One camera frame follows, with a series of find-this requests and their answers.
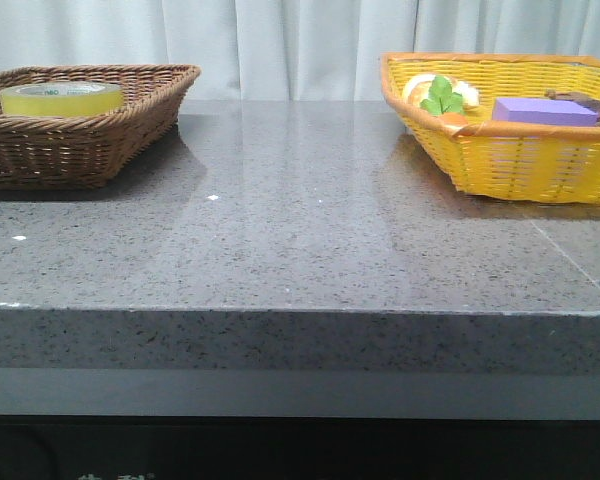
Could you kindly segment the yellow tape roll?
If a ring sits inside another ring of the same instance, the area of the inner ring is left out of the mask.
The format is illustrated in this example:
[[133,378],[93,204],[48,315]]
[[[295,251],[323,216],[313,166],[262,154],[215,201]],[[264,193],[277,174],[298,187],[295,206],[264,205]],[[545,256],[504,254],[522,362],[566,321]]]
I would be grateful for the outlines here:
[[122,107],[124,95],[116,84],[54,81],[3,88],[0,104],[5,115],[85,117]]

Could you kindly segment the white bread roll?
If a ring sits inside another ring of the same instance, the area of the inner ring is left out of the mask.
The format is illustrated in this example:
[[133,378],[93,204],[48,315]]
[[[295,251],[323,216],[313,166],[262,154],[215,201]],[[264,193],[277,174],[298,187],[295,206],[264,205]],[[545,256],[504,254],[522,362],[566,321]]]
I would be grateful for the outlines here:
[[[414,106],[419,106],[421,101],[428,97],[436,76],[436,73],[423,73],[412,77],[403,87],[402,98]],[[441,75],[441,77],[450,83],[454,93],[462,96],[465,109],[471,110],[480,106],[480,93],[473,85],[453,76]]]

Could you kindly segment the orange toy carrot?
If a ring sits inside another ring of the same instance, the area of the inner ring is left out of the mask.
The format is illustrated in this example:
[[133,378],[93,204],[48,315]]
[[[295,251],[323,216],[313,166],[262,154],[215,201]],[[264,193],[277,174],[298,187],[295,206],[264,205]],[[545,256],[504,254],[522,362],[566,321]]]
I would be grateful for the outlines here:
[[467,117],[457,112],[446,112],[438,117],[445,125],[462,128],[468,124]]

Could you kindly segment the pale grey curtain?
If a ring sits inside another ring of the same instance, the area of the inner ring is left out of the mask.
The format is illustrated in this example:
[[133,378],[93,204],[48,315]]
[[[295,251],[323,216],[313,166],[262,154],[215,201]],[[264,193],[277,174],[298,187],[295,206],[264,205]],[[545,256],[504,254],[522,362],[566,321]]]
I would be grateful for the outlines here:
[[600,58],[600,1],[0,1],[0,71],[195,64],[197,100],[377,100],[386,52]]

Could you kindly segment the green artificial leaf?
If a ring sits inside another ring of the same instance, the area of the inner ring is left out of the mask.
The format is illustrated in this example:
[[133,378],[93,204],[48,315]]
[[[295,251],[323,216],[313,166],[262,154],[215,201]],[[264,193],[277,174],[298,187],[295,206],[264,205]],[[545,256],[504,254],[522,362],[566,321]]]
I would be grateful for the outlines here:
[[419,107],[433,116],[445,113],[464,114],[464,100],[460,93],[454,92],[451,82],[444,76],[435,75],[428,93]]

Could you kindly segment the yellow wicker basket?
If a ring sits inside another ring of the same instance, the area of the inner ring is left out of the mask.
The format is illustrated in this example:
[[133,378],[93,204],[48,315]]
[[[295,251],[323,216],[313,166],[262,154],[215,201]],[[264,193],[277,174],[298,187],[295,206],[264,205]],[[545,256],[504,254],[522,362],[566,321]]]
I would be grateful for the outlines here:
[[[499,97],[546,90],[600,100],[600,59],[591,56],[389,52],[381,57],[386,102],[459,191],[504,200],[600,204],[600,127],[494,121]],[[480,106],[463,126],[410,105],[402,90],[418,74],[476,87]]]

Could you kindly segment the purple rectangular block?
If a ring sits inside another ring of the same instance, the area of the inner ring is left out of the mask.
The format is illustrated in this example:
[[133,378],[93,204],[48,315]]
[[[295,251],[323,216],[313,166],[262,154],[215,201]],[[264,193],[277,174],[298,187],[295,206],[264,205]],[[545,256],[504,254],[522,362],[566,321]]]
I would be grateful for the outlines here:
[[498,97],[491,119],[553,126],[593,127],[598,115],[569,100],[527,97]]

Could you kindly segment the brown wicker basket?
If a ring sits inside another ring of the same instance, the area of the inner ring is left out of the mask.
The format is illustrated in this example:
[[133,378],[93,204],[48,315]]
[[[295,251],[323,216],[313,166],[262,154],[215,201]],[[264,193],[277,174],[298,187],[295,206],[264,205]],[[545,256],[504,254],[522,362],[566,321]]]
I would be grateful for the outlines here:
[[95,117],[17,117],[0,105],[0,190],[106,184],[163,137],[200,67],[190,64],[27,66],[0,72],[0,89],[49,81],[120,85],[121,108]]

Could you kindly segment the brown dried root piece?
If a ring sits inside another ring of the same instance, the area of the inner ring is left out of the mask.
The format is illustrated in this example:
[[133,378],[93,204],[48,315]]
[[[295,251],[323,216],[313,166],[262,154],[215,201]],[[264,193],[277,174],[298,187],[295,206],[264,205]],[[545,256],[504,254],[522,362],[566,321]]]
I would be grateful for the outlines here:
[[597,116],[595,126],[600,127],[600,100],[582,92],[558,92],[553,89],[547,89],[544,92],[544,96],[551,100],[571,101],[591,110]]

